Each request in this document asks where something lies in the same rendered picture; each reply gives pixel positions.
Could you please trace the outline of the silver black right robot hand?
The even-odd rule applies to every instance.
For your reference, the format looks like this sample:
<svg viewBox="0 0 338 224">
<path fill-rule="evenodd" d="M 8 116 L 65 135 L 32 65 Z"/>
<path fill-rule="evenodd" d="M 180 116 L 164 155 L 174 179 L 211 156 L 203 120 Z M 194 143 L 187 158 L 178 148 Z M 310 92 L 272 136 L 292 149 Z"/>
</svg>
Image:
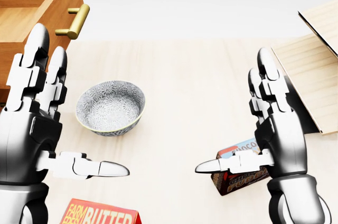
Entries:
<svg viewBox="0 0 338 224">
<path fill-rule="evenodd" d="M 270 52 L 261 48 L 257 68 L 248 73 L 251 113 L 258 118 L 255 139 L 261 152 L 236 151 L 229 158 L 199 164 L 196 173 L 253 172 L 265 166 L 273 178 L 307 172 L 307 151 L 301 123 L 288 104 L 289 92 Z"/>
</svg>

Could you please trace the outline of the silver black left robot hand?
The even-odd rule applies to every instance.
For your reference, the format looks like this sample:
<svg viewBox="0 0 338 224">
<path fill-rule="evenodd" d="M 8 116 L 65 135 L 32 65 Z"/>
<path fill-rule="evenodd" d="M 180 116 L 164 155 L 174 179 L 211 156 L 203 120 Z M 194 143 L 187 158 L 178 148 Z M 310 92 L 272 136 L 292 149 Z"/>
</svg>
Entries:
<svg viewBox="0 0 338 224">
<path fill-rule="evenodd" d="M 85 180 L 93 176 L 127 176 L 129 170 L 113 162 L 95 162 L 84 153 L 56 155 L 62 124 L 58 106 L 67 94 L 67 54 L 49 51 L 46 27 L 36 24 L 24 53 L 14 56 L 7 85 L 10 92 L 0 112 L 0 183 L 42 182 L 48 171 L 59 178 Z"/>
</svg>

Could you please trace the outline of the wooden cabinet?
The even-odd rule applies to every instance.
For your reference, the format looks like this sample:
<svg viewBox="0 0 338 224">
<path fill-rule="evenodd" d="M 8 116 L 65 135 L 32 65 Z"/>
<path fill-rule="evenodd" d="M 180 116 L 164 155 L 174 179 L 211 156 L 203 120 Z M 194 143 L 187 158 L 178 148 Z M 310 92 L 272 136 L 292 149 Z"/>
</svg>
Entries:
<svg viewBox="0 0 338 224">
<path fill-rule="evenodd" d="M 0 89 L 0 112 L 5 107 L 10 89 Z"/>
</svg>

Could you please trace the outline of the brown chocolate pudding box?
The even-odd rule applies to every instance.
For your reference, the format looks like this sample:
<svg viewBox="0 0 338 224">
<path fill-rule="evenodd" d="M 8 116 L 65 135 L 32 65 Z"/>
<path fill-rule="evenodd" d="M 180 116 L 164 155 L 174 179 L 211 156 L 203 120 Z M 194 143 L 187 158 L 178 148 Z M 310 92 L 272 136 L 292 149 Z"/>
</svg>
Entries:
<svg viewBox="0 0 338 224">
<path fill-rule="evenodd" d="M 255 138 L 237 143 L 230 147 L 219 150 L 216 158 L 229 158 L 236 151 L 253 150 L 256 154 L 260 153 L 260 148 Z M 241 188 L 254 184 L 265 178 L 269 174 L 265 167 L 261 167 L 259 171 L 248 173 L 232 174 L 229 171 L 211 174 L 211 179 L 221 196 L 237 191 Z"/>
</svg>

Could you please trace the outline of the pale wooden slat tray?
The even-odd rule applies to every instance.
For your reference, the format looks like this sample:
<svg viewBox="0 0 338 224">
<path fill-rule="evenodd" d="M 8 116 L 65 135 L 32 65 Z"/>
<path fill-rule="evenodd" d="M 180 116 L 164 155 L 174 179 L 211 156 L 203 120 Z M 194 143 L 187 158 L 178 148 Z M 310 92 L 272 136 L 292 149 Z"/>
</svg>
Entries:
<svg viewBox="0 0 338 224">
<path fill-rule="evenodd" d="M 273 45 L 319 131 L 338 132 L 338 0 L 299 12 L 309 35 Z"/>
</svg>

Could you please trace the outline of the grey floral patterned bowl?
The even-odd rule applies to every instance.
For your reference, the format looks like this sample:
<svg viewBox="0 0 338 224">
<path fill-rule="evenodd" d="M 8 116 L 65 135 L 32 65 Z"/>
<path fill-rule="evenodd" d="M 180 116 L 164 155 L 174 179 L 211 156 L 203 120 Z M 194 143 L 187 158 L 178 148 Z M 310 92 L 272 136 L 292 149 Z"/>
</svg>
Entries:
<svg viewBox="0 0 338 224">
<path fill-rule="evenodd" d="M 133 129 L 145 108 L 142 90 L 127 81 L 105 81 L 86 90 L 78 99 L 76 118 L 101 136 L 119 136 Z"/>
</svg>

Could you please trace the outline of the red butter box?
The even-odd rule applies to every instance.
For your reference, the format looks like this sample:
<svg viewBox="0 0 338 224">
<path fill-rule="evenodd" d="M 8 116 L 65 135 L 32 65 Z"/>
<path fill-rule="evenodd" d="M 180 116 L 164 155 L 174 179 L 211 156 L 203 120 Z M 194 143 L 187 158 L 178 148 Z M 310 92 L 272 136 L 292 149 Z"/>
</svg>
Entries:
<svg viewBox="0 0 338 224">
<path fill-rule="evenodd" d="M 60 224 L 142 224 L 136 210 L 71 199 Z"/>
</svg>

